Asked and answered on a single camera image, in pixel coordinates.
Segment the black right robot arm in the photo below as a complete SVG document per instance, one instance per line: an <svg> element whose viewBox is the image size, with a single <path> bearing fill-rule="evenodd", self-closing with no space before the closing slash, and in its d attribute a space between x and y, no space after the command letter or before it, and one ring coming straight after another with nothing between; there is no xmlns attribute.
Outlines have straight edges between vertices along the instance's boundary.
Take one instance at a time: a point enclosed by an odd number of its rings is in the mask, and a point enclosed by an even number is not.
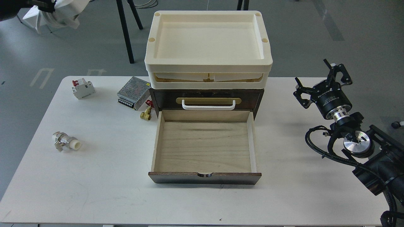
<svg viewBox="0 0 404 227"><path fill-rule="evenodd" d="M349 113L352 103L342 86L352 84L343 64L330 64L328 76L313 87L304 87L298 78L293 93L303 108L314 103L322 117L333 120L330 128L318 125L305 134L305 142L313 150L333 161L353 166L355 177L374 195L385 192L389 209L382 213L383 227L395 227L403 213L397 211L396 200L403 204L403 145L375 125L361 129L363 115Z"/></svg>

